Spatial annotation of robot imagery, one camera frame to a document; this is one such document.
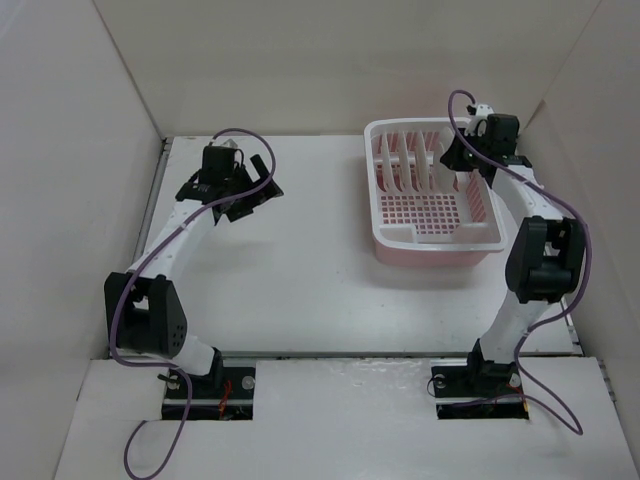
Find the green red ring plate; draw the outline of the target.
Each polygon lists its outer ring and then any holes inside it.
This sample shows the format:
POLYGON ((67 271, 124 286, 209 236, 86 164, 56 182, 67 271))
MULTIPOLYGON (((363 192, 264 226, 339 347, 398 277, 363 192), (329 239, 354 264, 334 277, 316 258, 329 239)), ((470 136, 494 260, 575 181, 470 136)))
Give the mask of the green red ring plate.
POLYGON ((453 194, 456 192, 456 173, 442 163, 445 153, 449 150, 455 134, 450 127, 444 127, 438 134, 437 142, 434 146, 433 175, 436 186, 443 194, 453 194))

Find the green quatrefoil plate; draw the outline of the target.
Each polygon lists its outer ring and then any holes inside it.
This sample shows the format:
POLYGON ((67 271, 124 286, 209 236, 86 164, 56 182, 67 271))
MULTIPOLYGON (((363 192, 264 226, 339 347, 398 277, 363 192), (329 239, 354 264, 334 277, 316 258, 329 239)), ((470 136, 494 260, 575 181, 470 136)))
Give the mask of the green quatrefoil plate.
POLYGON ((429 163, 427 152, 425 148, 425 141, 423 134, 420 131, 416 131, 414 135, 415 146, 415 164, 416 164, 416 176, 420 192, 424 195, 428 195, 431 192, 430 176, 429 176, 429 163))

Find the orange sunburst plate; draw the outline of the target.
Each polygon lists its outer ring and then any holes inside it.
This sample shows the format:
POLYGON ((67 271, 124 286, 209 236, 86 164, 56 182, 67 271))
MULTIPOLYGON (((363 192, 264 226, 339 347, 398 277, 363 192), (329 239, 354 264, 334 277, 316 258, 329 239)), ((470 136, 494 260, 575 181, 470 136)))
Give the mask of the orange sunburst plate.
POLYGON ((382 156, 382 172, 383 179, 385 184, 385 189, 388 194, 395 195, 398 193, 394 172, 391 163, 389 144, 387 135, 383 134, 381 136, 381 156, 382 156))
POLYGON ((414 193, 414 188, 412 182, 411 164, 409 161, 406 134, 404 131, 401 131, 398 137, 398 158, 400 165, 400 179, 402 190, 407 195, 412 195, 414 193))

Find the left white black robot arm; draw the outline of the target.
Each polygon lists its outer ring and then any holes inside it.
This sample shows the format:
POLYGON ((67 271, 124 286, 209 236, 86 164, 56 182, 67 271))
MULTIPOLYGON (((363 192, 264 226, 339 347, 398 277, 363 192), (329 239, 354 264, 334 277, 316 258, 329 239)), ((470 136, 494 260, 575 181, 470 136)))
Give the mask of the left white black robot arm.
POLYGON ((190 332, 177 281, 222 219, 237 221, 283 196, 273 174, 260 155, 246 158, 233 141, 204 147, 200 169, 177 192, 150 247, 104 283, 109 342, 116 353, 141 354, 183 371, 201 396, 221 390, 222 354, 190 332))

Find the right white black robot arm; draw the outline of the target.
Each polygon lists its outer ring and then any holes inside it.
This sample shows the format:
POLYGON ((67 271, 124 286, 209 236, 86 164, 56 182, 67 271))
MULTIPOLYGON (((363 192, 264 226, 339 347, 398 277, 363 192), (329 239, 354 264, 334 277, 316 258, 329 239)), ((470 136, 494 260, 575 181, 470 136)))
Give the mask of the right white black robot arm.
POLYGON ((551 305, 573 292, 582 270, 586 237, 576 219, 543 195, 533 166, 516 152, 520 123, 485 104, 468 109, 465 127, 447 129, 450 139, 439 165, 476 174, 508 207, 519 230, 505 265, 506 297, 489 329, 463 366, 435 366, 439 398, 509 394, 520 379, 516 360, 531 327, 551 305))

